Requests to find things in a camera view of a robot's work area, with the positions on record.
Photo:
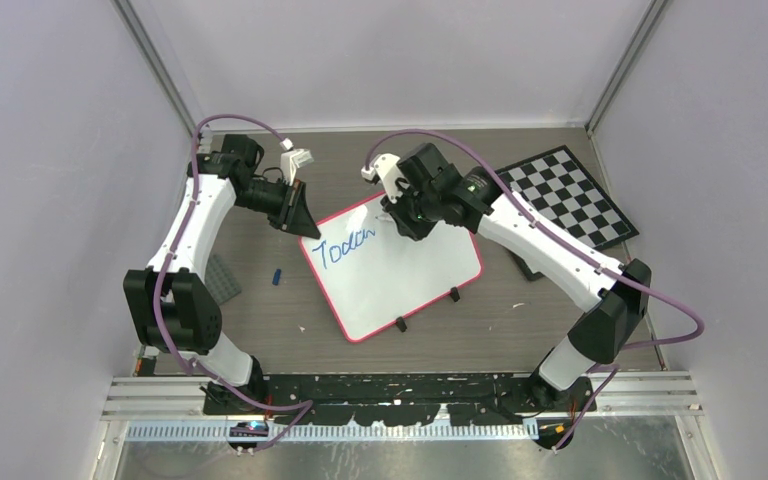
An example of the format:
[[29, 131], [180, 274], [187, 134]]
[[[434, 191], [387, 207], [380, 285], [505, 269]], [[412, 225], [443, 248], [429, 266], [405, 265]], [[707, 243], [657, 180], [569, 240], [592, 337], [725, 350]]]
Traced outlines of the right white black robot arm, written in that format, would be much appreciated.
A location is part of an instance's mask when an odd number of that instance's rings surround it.
[[402, 157], [367, 160], [361, 175], [383, 186], [382, 208], [400, 235], [421, 241], [439, 223], [462, 227], [516, 254], [581, 310], [526, 382], [533, 408], [558, 409], [580, 376], [616, 359], [641, 322], [648, 297], [632, 285], [650, 284], [649, 267], [638, 260], [624, 265], [577, 240], [512, 192], [484, 161], [462, 175], [434, 144], [423, 143]]

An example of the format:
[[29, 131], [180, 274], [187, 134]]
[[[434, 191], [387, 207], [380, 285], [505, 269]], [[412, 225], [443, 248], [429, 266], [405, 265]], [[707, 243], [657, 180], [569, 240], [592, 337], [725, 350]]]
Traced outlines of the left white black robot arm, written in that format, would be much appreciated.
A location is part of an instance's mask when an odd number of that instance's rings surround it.
[[230, 210], [265, 215], [269, 225], [290, 235], [317, 239], [321, 233], [306, 202], [298, 170], [311, 152], [285, 139], [279, 177], [259, 172], [265, 151], [247, 135], [227, 136], [220, 150], [193, 154], [184, 198], [158, 251], [142, 269], [123, 280], [139, 341], [173, 356], [187, 373], [200, 371], [223, 388], [240, 412], [258, 412], [267, 398], [259, 361], [224, 333], [218, 300], [206, 273], [218, 231]]

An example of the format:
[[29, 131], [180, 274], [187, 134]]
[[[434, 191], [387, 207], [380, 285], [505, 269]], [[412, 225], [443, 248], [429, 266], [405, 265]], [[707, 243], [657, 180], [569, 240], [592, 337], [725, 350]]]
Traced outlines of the pink framed whiteboard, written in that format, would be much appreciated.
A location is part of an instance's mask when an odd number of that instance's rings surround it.
[[362, 342], [477, 280], [484, 265], [473, 234], [438, 223], [420, 241], [379, 222], [383, 193], [319, 221], [300, 250], [346, 340]]

